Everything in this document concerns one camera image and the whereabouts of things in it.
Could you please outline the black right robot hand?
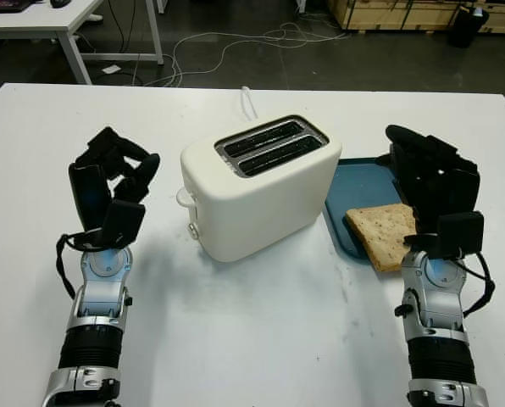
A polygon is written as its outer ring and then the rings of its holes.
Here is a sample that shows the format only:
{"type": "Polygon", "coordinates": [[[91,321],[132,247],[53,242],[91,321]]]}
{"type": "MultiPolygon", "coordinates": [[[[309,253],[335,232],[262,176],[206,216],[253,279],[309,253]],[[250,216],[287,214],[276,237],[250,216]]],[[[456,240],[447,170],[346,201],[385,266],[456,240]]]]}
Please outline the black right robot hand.
{"type": "Polygon", "coordinates": [[[477,164],[432,135],[400,125],[386,127],[389,153],[379,162],[390,169],[401,200],[413,210],[416,232],[434,234],[442,215],[474,210],[480,186],[477,164]]]}

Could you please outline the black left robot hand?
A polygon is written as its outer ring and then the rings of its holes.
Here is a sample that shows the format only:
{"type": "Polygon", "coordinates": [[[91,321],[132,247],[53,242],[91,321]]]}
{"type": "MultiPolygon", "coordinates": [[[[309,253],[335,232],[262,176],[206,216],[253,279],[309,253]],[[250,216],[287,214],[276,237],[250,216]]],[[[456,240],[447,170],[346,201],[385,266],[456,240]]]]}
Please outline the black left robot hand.
{"type": "Polygon", "coordinates": [[[149,153],[113,128],[100,130],[68,168],[84,230],[101,228],[109,215],[121,209],[133,215],[143,213],[142,200],[160,161],[159,154],[149,153]]]}

